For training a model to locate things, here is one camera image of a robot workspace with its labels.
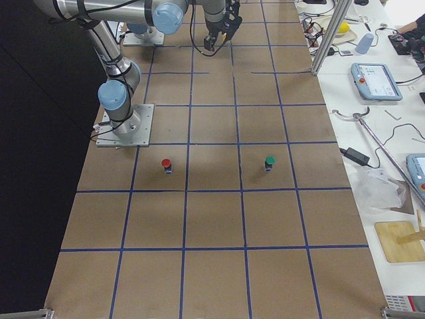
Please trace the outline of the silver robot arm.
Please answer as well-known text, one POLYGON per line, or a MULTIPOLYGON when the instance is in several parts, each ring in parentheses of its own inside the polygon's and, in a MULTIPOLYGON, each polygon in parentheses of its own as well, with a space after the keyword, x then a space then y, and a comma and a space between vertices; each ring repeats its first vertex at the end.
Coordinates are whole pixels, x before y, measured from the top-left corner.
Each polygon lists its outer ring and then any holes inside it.
POLYGON ((145 22, 127 23, 127 29, 141 39, 159 33, 172 35, 183 23, 188 7, 199 5, 204 12, 208 35, 204 48, 213 51, 218 36, 226 43, 232 39, 242 24, 239 1, 145 1, 145 22))
POLYGON ((126 58, 109 27, 110 21, 143 25, 164 34, 175 33, 183 22, 189 1, 35 1, 52 24, 77 22, 86 31, 103 64, 107 81, 98 89, 98 99, 108 116, 109 128, 94 134, 111 144, 132 146, 138 134, 148 135, 143 110, 150 106, 131 100, 141 81, 138 65, 126 58))

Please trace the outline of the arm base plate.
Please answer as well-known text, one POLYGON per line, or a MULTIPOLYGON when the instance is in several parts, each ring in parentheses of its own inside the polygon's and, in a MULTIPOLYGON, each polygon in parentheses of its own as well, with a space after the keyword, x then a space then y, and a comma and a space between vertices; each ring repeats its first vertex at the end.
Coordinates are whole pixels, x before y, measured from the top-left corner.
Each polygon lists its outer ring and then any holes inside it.
POLYGON ((164 34, 156 29, 152 33, 145 33, 142 35, 135 33, 128 33, 124 37, 123 45, 127 47, 155 47, 161 46, 164 42, 164 34))
POLYGON ((118 126, 110 125, 110 119, 106 111, 102 116, 105 126, 100 126, 99 136, 96 137, 98 147, 148 147, 151 126, 153 121, 153 104, 134 104, 133 114, 120 127, 111 132, 111 129, 118 126))

